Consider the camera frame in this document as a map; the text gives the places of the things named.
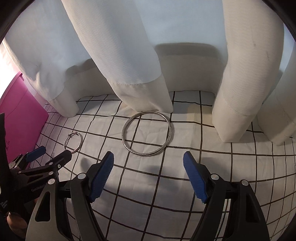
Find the person left hand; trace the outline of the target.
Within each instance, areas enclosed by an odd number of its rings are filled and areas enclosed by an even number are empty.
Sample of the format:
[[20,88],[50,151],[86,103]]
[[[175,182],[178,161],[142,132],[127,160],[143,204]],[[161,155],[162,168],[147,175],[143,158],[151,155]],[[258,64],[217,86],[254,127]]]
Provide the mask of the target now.
[[9,212],[6,220],[13,233],[21,238],[26,238],[28,224],[20,215]]

